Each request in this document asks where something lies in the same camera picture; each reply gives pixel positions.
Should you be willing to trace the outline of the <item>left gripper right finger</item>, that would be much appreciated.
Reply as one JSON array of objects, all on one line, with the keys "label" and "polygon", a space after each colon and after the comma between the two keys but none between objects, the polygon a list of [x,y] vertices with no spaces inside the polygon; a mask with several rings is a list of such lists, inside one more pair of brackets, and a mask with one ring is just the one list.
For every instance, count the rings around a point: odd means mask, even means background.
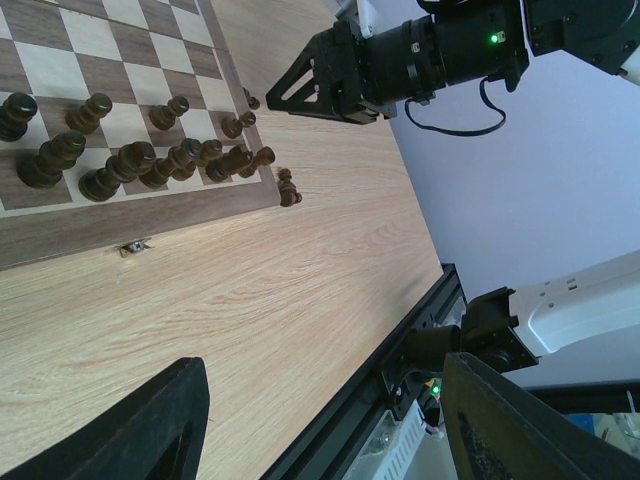
[{"label": "left gripper right finger", "polygon": [[468,353],[444,361],[442,410],[460,479],[637,479],[639,460]]}]

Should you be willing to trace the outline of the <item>dark piece lowest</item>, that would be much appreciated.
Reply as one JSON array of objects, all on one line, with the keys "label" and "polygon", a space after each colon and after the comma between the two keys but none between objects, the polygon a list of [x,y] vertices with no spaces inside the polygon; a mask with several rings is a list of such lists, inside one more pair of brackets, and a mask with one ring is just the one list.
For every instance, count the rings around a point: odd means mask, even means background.
[{"label": "dark piece lowest", "polygon": [[205,168],[207,177],[214,183],[222,183],[252,163],[252,152],[236,145]]}]

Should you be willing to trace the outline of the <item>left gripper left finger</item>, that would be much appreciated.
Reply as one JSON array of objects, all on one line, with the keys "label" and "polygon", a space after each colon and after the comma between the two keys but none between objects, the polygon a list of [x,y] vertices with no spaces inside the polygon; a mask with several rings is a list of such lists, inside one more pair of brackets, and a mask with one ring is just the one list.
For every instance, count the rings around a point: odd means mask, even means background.
[{"label": "left gripper left finger", "polygon": [[3,479],[195,479],[210,392],[204,361],[183,357]]}]

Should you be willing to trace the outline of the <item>dark pawn placed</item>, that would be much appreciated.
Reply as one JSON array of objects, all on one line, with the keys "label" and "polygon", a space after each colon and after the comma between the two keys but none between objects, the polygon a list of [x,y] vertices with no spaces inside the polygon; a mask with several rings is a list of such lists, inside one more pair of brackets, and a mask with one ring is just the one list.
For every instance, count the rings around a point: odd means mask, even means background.
[{"label": "dark pawn placed", "polygon": [[1,105],[1,140],[15,142],[21,139],[37,112],[37,102],[30,95],[11,93]]},{"label": "dark pawn placed", "polygon": [[100,126],[100,121],[112,110],[111,98],[104,93],[91,95],[82,105],[65,114],[65,122],[72,130],[90,135]]},{"label": "dark pawn placed", "polygon": [[154,127],[161,131],[167,131],[174,127],[176,119],[181,117],[190,108],[189,101],[182,95],[177,95],[168,100],[165,105],[156,105],[149,110],[149,119]]}]

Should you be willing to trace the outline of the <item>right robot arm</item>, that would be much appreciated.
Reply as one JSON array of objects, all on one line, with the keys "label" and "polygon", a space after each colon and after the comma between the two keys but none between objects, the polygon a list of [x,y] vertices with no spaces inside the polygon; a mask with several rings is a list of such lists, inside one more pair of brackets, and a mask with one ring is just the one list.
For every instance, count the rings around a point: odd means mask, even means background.
[{"label": "right robot arm", "polygon": [[374,33],[340,13],[266,100],[274,111],[390,120],[438,253],[472,299],[418,327],[391,372],[475,355],[530,384],[639,375],[639,5],[424,1]]}]

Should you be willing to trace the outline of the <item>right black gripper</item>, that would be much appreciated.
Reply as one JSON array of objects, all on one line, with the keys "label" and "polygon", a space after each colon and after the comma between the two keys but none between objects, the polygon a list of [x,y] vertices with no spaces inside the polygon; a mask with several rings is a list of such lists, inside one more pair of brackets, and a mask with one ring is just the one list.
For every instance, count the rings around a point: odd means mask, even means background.
[{"label": "right black gripper", "polygon": [[423,16],[374,33],[368,1],[332,1],[336,21],[314,35],[266,94],[270,110],[366,125],[427,105],[447,87],[478,81],[512,93],[529,66],[517,1],[422,1]]}]

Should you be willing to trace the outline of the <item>dark pawn passed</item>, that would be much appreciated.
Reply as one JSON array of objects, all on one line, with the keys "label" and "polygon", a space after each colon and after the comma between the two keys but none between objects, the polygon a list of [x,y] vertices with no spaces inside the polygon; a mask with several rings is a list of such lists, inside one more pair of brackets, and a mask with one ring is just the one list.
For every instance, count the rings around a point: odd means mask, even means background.
[{"label": "dark pawn passed", "polygon": [[241,114],[238,118],[226,117],[221,121],[221,129],[224,135],[230,139],[238,138],[244,129],[256,123],[256,116],[252,111]]}]

